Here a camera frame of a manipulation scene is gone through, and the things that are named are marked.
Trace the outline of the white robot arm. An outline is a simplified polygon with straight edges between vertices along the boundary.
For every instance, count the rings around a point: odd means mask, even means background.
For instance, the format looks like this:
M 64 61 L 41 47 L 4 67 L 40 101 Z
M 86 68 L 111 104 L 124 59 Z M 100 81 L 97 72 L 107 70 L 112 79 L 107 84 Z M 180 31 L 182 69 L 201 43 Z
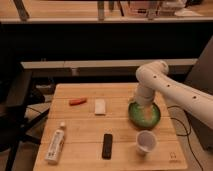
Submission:
M 158 91 L 213 129 L 213 95 L 174 81 L 167 76 L 168 71 L 163 60 L 140 66 L 136 70 L 138 86 L 134 100 L 143 107 L 150 106 Z

